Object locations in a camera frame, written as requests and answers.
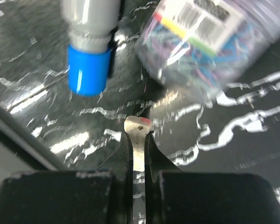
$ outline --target colorful paper clips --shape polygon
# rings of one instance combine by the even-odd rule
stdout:
[[[152,76],[157,76],[161,70],[166,81],[173,80],[191,94],[201,95],[204,101],[212,99],[226,83],[237,79],[269,45],[259,29],[245,21],[221,52],[211,57],[183,42],[154,18],[138,41],[136,50]]]

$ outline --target blue cap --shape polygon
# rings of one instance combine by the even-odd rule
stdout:
[[[69,86],[82,96],[96,96],[105,90],[111,51],[89,54],[69,46]]]

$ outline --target barcode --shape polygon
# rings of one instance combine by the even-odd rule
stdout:
[[[158,10],[160,12],[164,12],[166,9],[166,4],[164,2],[160,2],[160,4],[158,5]]]
[[[186,29],[191,29],[196,25],[202,12],[194,8],[189,2],[186,2],[182,11],[177,17],[177,23]],[[195,29],[195,35],[207,44],[216,43],[224,29],[211,20],[210,17],[205,16],[197,29]]]

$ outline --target yellow label stripe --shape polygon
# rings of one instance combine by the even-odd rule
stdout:
[[[183,28],[165,17],[162,17],[161,24],[176,35],[180,36],[182,39],[186,36],[187,32]]]

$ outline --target black table surface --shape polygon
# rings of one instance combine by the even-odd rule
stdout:
[[[72,169],[95,169],[129,115],[152,120],[159,149],[182,170],[253,173],[280,201],[280,40],[215,102],[190,102],[151,79],[134,53],[156,1],[126,0],[107,88],[83,98],[67,80],[58,0],[0,0],[0,106]]]

